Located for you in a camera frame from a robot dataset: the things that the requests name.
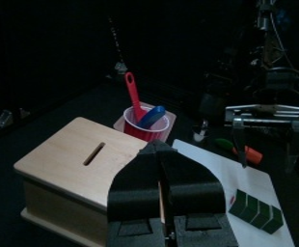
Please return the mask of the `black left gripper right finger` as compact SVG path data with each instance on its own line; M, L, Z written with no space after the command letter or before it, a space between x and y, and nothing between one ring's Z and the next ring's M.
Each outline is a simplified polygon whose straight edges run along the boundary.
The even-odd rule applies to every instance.
M156 156L165 247L239 247L213 173L161 141Z

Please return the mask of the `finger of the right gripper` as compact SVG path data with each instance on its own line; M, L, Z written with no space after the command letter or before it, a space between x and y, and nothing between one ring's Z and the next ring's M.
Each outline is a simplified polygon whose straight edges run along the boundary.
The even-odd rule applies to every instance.
M245 151L244 151L244 126L243 126L243 119L235 118L232 120L232 136L233 136L233 143L239 155L239 161L243 167L247 166L245 160Z
M293 170L299 157L299 121L291 122L291 139L285 146L285 168L289 173Z

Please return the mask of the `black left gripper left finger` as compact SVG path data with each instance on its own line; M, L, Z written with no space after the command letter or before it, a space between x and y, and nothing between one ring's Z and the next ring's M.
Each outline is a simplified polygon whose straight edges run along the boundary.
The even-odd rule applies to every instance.
M156 142L113 177L106 196L105 247L165 247Z

